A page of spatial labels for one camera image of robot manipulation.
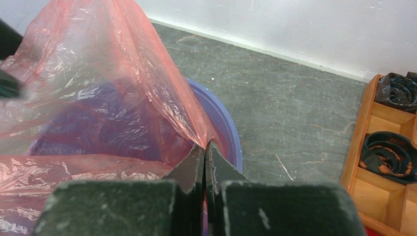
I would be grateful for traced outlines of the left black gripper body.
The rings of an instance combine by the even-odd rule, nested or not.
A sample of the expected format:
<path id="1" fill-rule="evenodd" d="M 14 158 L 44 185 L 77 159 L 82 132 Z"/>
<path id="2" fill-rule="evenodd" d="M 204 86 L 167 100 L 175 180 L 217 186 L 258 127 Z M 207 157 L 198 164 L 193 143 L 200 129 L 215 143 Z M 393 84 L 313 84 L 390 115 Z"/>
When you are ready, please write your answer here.
<path id="1" fill-rule="evenodd" d="M 13 99 L 21 96 L 21 83 L 9 69 L 10 61 L 23 37 L 4 20 L 0 20 L 0 98 Z"/>

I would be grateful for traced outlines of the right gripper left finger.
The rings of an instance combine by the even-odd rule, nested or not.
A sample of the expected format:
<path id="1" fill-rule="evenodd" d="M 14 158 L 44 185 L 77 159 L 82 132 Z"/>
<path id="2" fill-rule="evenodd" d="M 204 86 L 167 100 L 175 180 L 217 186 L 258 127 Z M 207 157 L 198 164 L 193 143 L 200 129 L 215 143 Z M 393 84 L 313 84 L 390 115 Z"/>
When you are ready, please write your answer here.
<path id="1" fill-rule="evenodd" d="M 200 236 L 205 150 L 194 146 L 160 180 L 76 180 L 59 184 L 35 236 Z"/>

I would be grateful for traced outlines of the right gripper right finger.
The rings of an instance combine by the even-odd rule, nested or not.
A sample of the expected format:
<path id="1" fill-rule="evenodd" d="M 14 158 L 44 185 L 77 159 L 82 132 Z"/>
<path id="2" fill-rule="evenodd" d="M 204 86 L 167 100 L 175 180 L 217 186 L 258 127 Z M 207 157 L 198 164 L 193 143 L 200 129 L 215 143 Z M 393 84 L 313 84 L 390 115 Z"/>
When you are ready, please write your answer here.
<path id="1" fill-rule="evenodd" d="M 250 181 L 221 154 L 206 149 L 210 236 L 364 236 L 347 191 L 333 181 Z"/>

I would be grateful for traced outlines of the blue plastic trash bin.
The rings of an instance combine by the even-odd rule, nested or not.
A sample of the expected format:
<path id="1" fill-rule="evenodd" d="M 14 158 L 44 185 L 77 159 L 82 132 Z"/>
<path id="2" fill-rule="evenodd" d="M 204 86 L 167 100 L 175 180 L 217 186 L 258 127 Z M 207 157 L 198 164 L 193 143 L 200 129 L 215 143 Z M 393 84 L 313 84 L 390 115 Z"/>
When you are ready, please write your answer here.
<path id="1" fill-rule="evenodd" d="M 242 149 L 231 115 L 204 86 L 193 80 L 188 83 L 218 134 L 219 141 L 211 142 L 215 142 L 223 157 L 241 173 Z M 54 116 L 31 145 L 30 154 L 109 154 L 148 161 L 161 161 L 163 154 L 168 154 L 168 163 L 174 168 L 197 144 L 184 140 L 166 119 L 150 115 L 144 104 L 138 109 L 126 110 L 116 87 L 104 83 L 82 91 L 77 101 Z M 203 236 L 208 235 L 206 186 L 205 154 Z"/>

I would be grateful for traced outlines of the red translucent trash bag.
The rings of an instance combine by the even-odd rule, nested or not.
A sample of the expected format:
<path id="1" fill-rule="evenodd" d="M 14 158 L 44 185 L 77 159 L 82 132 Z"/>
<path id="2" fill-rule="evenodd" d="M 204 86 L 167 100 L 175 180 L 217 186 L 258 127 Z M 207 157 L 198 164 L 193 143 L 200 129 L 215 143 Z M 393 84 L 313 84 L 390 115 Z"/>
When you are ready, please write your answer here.
<path id="1" fill-rule="evenodd" d="M 0 25 L 0 233 L 29 236 L 61 181 L 158 179 L 219 135 L 133 0 L 52 0 Z"/>

